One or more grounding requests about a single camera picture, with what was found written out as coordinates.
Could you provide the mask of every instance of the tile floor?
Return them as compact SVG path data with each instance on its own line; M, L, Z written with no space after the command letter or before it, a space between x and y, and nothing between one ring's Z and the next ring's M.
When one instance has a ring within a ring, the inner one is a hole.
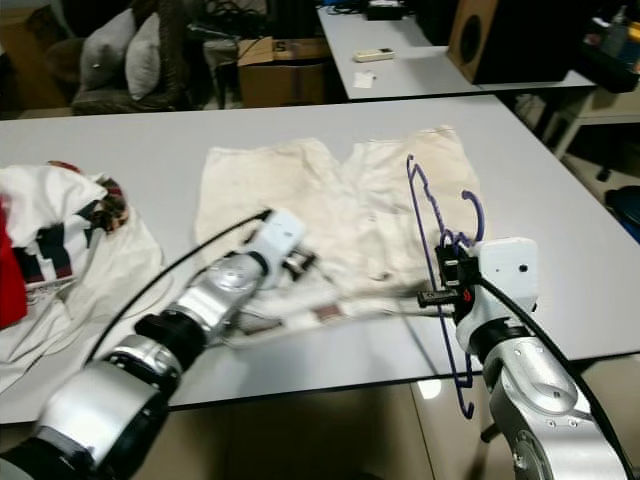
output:
M596 175L602 168L600 165L571 154L565 155L562 163L600 203L604 203L604 194L607 190L615 190L627 185L640 185L640 176L616 170L611 171L611 176L606 182L601 182L596 179Z
M585 378L640 465L640 356L600 362ZM513 480L504 438L479 439L491 421L482 379L466 394L472 421L451 381L429 383L439 383L435 398L412 384L174 412L134 479ZM0 426L0 451L29 430Z

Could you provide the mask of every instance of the white table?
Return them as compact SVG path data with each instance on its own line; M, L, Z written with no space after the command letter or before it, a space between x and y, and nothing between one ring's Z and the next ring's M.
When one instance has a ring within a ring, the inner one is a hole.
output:
M193 245L200 173L210 146L253 148L316 137L337 158L346 158L354 142L440 124L453 125L462 138L483 187L494 235L538 242L537 318L568 357L640 350L640 248L492 96L7 121L0 123L0 163L58 159L88 172L109 172L172 261ZM191 271L188 266L179 272L176 283ZM411 322L428 359L400 320L351 323L251 350L212 349L188 372L172 403L448 375L438 322ZM44 399L79 366L90 335L97 334L89 330L0 394L0 423L36 418ZM457 357L462 359L459 350Z
M574 71L561 82L472 85L447 57L448 47L432 46L413 17L367 21L362 15L330 15L326 8L319 9L318 16L351 101L593 86L593 82ZM353 61L354 52L370 48L391 48L396 56L381 62ZM354 74L366 71L376 76L373 87L354 87Z

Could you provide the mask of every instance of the gray pillow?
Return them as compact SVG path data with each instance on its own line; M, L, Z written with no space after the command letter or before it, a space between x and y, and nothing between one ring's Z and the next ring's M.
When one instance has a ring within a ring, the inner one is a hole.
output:
M136 22L130 8L93 32L82 47L82 85L88 90L95 90L121 74L127 47L135 34Z
M152 13L127 50L125 74L134 100L150 94L160 82L160 17Z

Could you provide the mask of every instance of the black cable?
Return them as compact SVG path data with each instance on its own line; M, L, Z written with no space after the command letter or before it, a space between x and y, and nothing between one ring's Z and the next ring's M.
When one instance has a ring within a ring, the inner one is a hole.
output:
M509 298L502 290L496 287L493 283L487 280L484 277L479 277L474 282L477 285L480 285L482 288L487 290L491 295L493 295L497 300L502 302L509 310L511 310L517 317L524 323L543 343L547 349L551 352L551 354L556 357L560 365L567 371L572 380L576 383L578 388L582 391L587 401L591 405L591 414L595 419L596 423L600 426L600 430L604 434L605 438L608 440L611 447L615 450L616 454L620 458L622 465L624 467L625 473L630 480L634 479L633 469L629 463L629 460L624 453L622 445L620 444L620 440L616 435L615 430L613 429L613 425L611 425L611 421L607 414L605 413L602 405L596 398L595 394L587 385L587 382L582 378L582 376L575 371L573 365L565 355L562 353L560 348L549 338L546 332L536 323L536 321L525 312L516 302L514 302L511 298Z
M220 238L224 237L225 235L227 235L228 233L246 225L247 223L253 222L254 220L265 220L269 214L271 213L271 210L263 210L262 212L253 215L251 217L245 218L244 220L239 221L238 223L235 223L234 225L231 225L228 228L225 228L223 231L221 231L220 233L217 233L216 235L214 235L213 237L209 238L206 242L198 245L197 247L191 249L191 251L187 252L186 254L184 254L183 256L181 256L179 259L177 259L175 262L173 262L171 265L169 265L168 267L166 267L164 270L162 270L160 273L158 273L158 275L156 275L149 283L147 283L142 290L140 290L131 300L129 300L129 302L127 302L127 304L122 307L122 309L120 309L120 311L116 314L115 317L113 317L113 319L111 320L111 322L109 322L109 324L107 325L107 327L104 329L104 331L102 332L102 334L100 335L100 338L98 338L98 340L96 341L96 343L93 345L93 348L91 348L91 351L89 352L89 355L87 355L86 360L84 361L84 364L88 364L89 362L91 362L96 354L96 352L98 351L98 349L100 348L100 345L102 345L102 342L104 342L104 339L107 338L107 335L109 335L109 332L111 332L111 330L113 330L113 327L115 327L117 325L117 323L122 319L122 317L124 316L125 313L127 313L127 311L138 301L140 300L140 298L149 291L149 289L151 289L151 287L153 287L156 283L158 283L162 278L164 278L165 275L167 275L169 272L171 272L174 268L176 268L178 265L180 265L181 263L183 263L184 261L188 260L189 258L193 257L196 253L198 253L200 250L202 250L205 247L208 247L209 245L211 245L213 242L219 240Z
M240 38L258 38L267 35L267 16L253 8L241 8L232 0L217 0L205 5L201 22L226 34Z

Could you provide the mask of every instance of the red cloth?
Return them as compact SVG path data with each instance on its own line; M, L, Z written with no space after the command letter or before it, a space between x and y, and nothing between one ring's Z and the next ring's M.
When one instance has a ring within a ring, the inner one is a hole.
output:
M0 199L0 328L16 323L27 314L27 293L20 266L11 249L5 230L5 216Z

